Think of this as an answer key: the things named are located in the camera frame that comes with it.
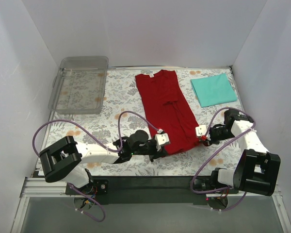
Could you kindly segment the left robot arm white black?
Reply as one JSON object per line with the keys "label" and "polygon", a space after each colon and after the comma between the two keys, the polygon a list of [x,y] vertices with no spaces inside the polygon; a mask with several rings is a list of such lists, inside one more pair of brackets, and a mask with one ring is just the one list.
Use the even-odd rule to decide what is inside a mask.
{"label": "left robot arm white black", "polygon": [[89,170],[82,164],[108,163],[121,164],[129,161],[134,155],[147,155],[150,161],[167,155],[165,146],[170,144],[167,133],[159,132],[150,139],[143,130],[137,130],[129,137],[102,147],[98,144],[77,142],[66,136],[48,146],[39,153],[46,182],[64,181],[76,188],[83,188],[93,182]]}

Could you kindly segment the red t shirt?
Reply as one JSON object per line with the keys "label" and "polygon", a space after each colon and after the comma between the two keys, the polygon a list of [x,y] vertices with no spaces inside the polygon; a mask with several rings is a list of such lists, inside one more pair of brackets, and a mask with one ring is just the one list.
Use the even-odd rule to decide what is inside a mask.
{"label": "red t shirt", "polygon": [[169,136],[167,153],[181,153],[198,146],[195,134],[198,123],[180,89],[176,72],[160,70],[153,75],[139,74],[135,81],[146,119]]}

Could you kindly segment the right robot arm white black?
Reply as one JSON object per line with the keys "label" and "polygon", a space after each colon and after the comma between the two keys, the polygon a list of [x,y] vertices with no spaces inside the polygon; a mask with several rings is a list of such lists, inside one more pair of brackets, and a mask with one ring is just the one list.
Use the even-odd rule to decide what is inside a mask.
{"label": "right robot arm white black", "polygon": [[270,153],[262,144],[251,116],[235,108],[224,110],[223,124],[208,127],[204,145],[218,145],[221,141],[234,139],[242,154],[234,170],[216,168],[212,172],[213,185],[271,196],[281,163],[279,155]]}

